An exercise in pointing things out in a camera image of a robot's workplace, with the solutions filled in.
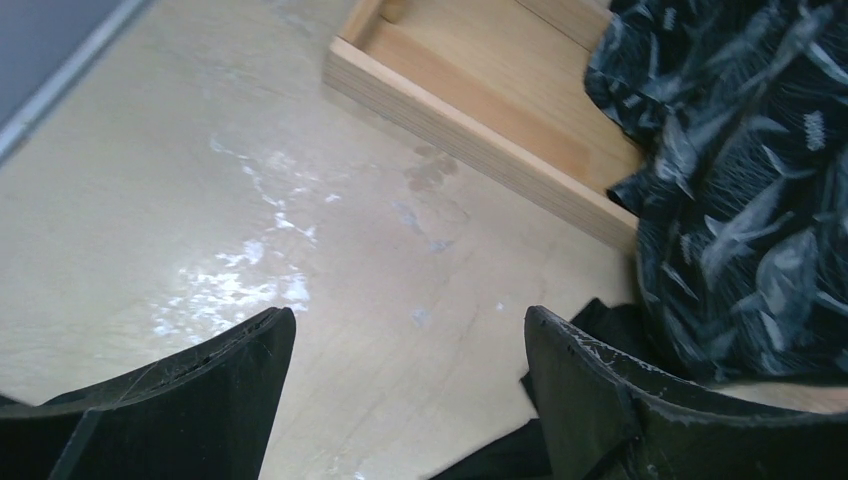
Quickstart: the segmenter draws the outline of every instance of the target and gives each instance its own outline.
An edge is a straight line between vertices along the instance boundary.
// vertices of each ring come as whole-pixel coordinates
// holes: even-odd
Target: wooden box
[[[583,90],[603,0],[361,0],[324,81],[555,215],[632,252],[604,190],[642,154]]]

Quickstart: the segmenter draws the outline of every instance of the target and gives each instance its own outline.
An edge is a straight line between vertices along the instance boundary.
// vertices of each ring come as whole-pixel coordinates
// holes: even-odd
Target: black fabric
[[[657,351],[702,382],[848,380],[844,0],[616,0],[586,91],[649,152],[640,218]]]
[[[594,300],[577,319],[609,325],[638,320],[634,312]],[[601,331],[619,345],[651,348],[636,329]],[[516,465],[535,462],[540,449],[551,478],[561,480],[848,478],[842,454],[848,413],[798,412],[712,392],[543,307],[527,311],[525,344],[530,373],[522,384],[533,390],[538,424],[489,444],[436,479],[532,478],[540,471]],[[502,458],[509,459],[505,467]]]
[[[269,309],[44,405],[0,406],[0,478],[255,479],[294,337],[291,310]]]

